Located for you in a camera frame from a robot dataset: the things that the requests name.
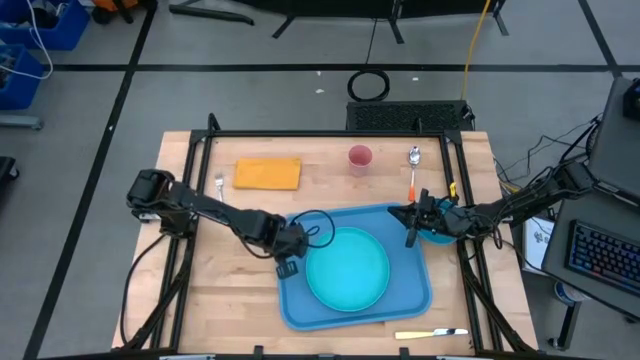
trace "silver fork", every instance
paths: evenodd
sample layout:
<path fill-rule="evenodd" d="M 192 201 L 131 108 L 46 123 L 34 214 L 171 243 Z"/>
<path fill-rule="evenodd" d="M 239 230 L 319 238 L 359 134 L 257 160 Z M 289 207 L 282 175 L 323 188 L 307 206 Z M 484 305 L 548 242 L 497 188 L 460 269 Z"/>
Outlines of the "silver fork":
<path fill-rule="evenodd" d="M 222 187 L 224 186 L 224 175 L 222 173 L 216 174 L 216 189 L 218 189 L 218 200 L 224 202 L 224 197 L 222 196 Z"/>

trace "spoon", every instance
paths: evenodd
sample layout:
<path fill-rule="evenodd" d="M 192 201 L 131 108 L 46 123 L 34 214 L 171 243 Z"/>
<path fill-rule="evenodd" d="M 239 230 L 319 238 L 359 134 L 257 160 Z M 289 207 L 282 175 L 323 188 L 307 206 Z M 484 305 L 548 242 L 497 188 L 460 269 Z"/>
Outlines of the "spoon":
<path fill-rule="evenodd" d="M 409 187 L 409 201 L 416 201 L 416 166 L 420 163 L 420 148 L 414 146 L 409 150 L 409 164 L 411 165 L 411 186 Z"/>

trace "knife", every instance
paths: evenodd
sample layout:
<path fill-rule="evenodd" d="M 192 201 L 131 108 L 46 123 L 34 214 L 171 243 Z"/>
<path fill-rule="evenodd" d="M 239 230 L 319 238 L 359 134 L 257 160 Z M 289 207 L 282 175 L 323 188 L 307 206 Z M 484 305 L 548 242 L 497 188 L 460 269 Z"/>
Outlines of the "knife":
<path fill-rule="evenodd" d="M 420 339 L 431 336 L 467 335 L 465 329 L 435 329 L 433 331 L 396 331 L 396 340 Z"/>

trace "plastic cup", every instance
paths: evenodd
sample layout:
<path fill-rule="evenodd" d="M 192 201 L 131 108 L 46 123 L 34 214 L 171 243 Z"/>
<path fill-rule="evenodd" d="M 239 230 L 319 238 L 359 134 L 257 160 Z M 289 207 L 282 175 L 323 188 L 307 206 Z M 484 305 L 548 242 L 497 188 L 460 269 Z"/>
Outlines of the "plastic cup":
<path fill-rule="evenodd" d="M 364 145 L 356 145 L 349 150 L 349 170 L 353 176 L 364 176 L 373 160 L 371 149 Z"/>

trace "wooden tabletop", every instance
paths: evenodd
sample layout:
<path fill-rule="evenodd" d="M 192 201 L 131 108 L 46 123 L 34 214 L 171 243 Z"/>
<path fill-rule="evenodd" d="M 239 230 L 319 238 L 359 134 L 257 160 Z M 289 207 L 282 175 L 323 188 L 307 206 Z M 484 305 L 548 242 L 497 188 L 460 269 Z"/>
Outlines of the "wooden tabletop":
<path fill-rule="evenodd" d="M 188 139 L 188 132 L 165 133 L 157 168 L 171 171 L 179 180 Z M 498 199 L 500 189 L 487 134 L 463 133 L 463 141 L 476 203 Z M 373 151 L 373 163 L 366 177 L 354 178 L 349 174 L 347 152 L 355 144 L 365 144 Z M 222 172 L 225 201 L 241 209 L 260 208 L 286 215 L 307 209 L 405 203 L 411 176 L 407 152 L 414 145 L 420 146 L 423 155 L 416 169 L 416 189 L 424 187 L 435 196 L 446 195 L 437 139 L 309 137 L 216 138 L 205 193 L 215 196 L 214 175 Z M 454 176 L 459 181 L 453 146 L 449 152 Z M 231 186 L 235 163 L 240 158 L 294 156 L 302 159 L 297 191 L 236 190 Z M 192 187 L 195 187 L 198 168 L 196 161 Z M 158 228 L 157 222 L 141 226 L 136 257 L 158 237 Z M 502 233 L 505 241 L 511 241 L 507 227 Z M 125 319 L 129 337 L 158 301 L 168 244 L 166 240 L 151 251 L 132 277 Z M 493 241 L 485 241 L 484 248 L 498 308 L 524 341 L 537 347 L 514 251 L 507 246 L 497 250 Z M 433 289 L 433 301 L 425 314 L 405 320 L 298 332 L 287 328 L 280 316 L 275 263 L 253 258 L 229 229 L 211 221 L 200 221 L 179 351 L 246 354 L 252 353 L 255 345 L 263 345 L 266 354 L 390 355 L 398 354 L 399 347 L 408 347 L 414 355 L 472 354 L 470 336 L 400 341 L 393 338 L 395 331 L 470 329 L 455 246 L 423 243 L 422 249 Z M 486 312 L 477 303 L 484 347 L 490 349 Z M 173 316 L 172 306 L 166 315 L 163 345 L 169 342 Z M 117 331 L 113 345 L 121 345 Z"/>

